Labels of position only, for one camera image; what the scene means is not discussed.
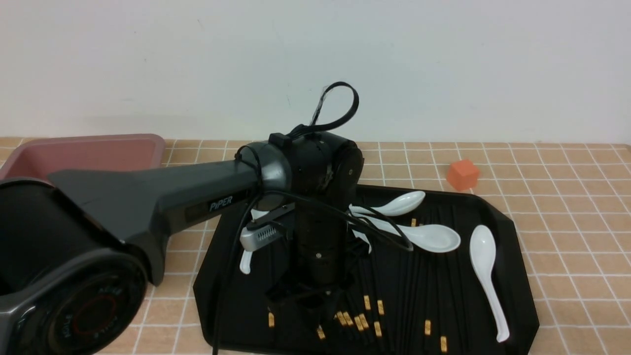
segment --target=piper logo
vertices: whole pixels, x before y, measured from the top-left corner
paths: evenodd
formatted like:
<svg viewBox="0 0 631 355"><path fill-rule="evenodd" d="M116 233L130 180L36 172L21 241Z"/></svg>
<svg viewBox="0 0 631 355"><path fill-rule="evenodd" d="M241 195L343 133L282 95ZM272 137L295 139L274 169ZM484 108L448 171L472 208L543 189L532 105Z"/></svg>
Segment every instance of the piper logo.
<svg viewBox="0 0 631 355"><path fill-rule="evenodd" d="M210 204L209 212L218 210L221 207L226 207L232 203L232 196L228 196L226 198L222 198L221 200L215 201Z"/></svg>

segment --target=pink tray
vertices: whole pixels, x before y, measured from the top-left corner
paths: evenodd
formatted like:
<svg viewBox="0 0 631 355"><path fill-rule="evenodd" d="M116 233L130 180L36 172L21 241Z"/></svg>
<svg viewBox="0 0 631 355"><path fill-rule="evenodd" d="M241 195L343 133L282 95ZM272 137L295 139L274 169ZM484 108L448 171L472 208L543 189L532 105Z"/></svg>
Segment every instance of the pink tray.
<svg viewBox="0 0 631 355"><path fill-rule="evenodd" d="M164 139L156 135L47 138L19 146L0 168L0 179L46 176L64 169L135 171L160 167Z"/></svg>

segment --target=red block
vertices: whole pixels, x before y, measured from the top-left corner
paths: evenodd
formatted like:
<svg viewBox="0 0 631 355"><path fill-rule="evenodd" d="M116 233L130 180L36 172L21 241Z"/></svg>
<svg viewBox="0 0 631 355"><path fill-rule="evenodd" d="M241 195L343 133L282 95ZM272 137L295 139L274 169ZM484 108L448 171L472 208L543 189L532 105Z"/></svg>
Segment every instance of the red block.
<svg viewBox="0 0 631 355"><path fill-rule="evenodd" d="M447 173L447 181L456 191L474 188L479 177L480 170L469 159L452 163Z"/></svg>

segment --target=black tray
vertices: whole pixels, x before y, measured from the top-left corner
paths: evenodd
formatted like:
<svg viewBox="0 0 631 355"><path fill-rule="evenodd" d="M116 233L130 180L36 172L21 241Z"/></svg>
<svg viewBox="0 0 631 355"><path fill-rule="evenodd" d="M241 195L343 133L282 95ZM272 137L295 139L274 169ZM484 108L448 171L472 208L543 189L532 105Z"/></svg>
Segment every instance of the black tray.
<svg viewBox="0 0 631 355"><path fill-rule="evenodd" d="M414 190L359 186L357 195L361 202L379 206L409 191ZM275 315L275 327L270 328L264 293L286 269L285 245L273 243L254 253L250 275L234 273L223 305L221 348L287 355L443 354L441 337L445 337L448 354L526 355L539 320L513 222L477 196L426 193L418 209L395 221L409 225L414 218L419 224L452 227L462 244L452 253L436 255L422 250L407 253L373 241L371 258L360 264L356 285L346 303L340 304L340 310L348 310L352 318L364 314L369 329L360 332L335 320L323 325L326 339L320 340L291 308ZM223 215L194 284L204 338L211 345L219 291L216 276L227 262L243 211L240 207ZM495 321L469 259L469 238L479 224L490 228L497 244L493 283L510 328L510 338L501 344L495 340ZM371 274L376 275L374 283ZM370 311L365 310L364 294L369 295ZM385 316L377 312L377 298L383 301ZM426 319L431 320L429 336ZM377 320L381 338L375 334Z"/></svg>

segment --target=white spoon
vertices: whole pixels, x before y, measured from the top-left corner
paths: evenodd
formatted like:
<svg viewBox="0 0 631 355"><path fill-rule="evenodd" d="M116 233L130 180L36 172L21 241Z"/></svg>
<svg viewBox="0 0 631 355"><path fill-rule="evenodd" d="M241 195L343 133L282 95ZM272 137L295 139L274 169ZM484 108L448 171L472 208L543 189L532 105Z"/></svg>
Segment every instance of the white spoon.
<svg viewBox="0 0 631 355"><path fill-rule="evenodd" d="M471 255L471 264L475 271L484 293L487 294L488 303L495 317L495 326L497 327L497 342L503 342L510 336L509 326L502 311L502 305L497 298L495 288L493 288L493 280L491 272L495 263L495 239L491 230L487 226L478 226L473 230L471 241L469 242L469 253Z"/></svg>
<svg viewBox="0 0 631 355"><path fill-rule="evenodd" d="M250 213L252 214L253 219L259 219L263 217L264 215L268 214L269 212L251 210ZM243 250L243 254L241 255L241 262L239 263L239 269L241 269L241 272L244 273L245 275L249 275L251 272L251 269L250 269L251 261L252 261L252 252Z"/></svg>
<svg viewBox="0 0 631 355"><path fill-rule="evenodd" d="M414 211L425 198L425 192L412 191L401 195L381 207L373 207L374 210L388 217L404 215ZM373 213L365 208L350 205L349 209L354 214L372 215Z"/></svg>
<svg viewBox="0 0 631 355"><path fill-rule="evenodd" d="M375 227L382 231L399 234L390 223L360 215L371 221ZM427 224L425 226L408 227L398 226L408 239L417 247L431 251L432 253L447 253L456 250L460 246L460 235L453 229L440 224Z"/></svg>

